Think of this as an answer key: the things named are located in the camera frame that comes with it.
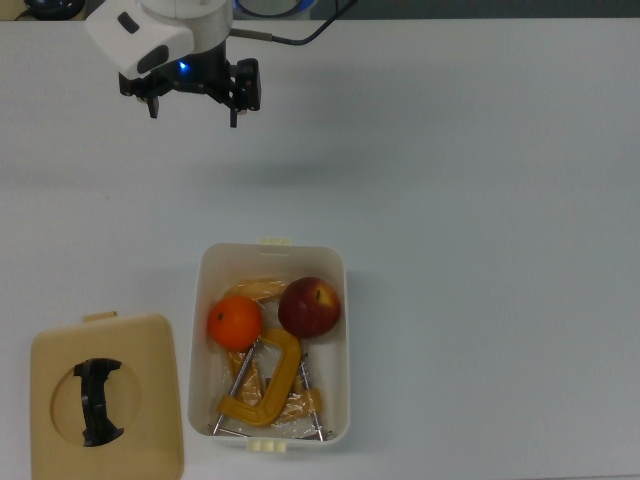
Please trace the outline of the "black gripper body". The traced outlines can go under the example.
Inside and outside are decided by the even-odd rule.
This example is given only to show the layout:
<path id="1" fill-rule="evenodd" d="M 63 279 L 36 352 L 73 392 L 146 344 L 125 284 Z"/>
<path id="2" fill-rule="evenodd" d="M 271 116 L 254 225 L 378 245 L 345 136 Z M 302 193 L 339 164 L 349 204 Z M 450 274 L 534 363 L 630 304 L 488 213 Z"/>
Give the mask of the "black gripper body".
<path id="1" fill-rule="evenodd" d="M 159 95 L 169 92 L 193 93 L 212 98 L 234 98 L 226 43 L 205 52 L 189 54 L 159 68 Z"/>

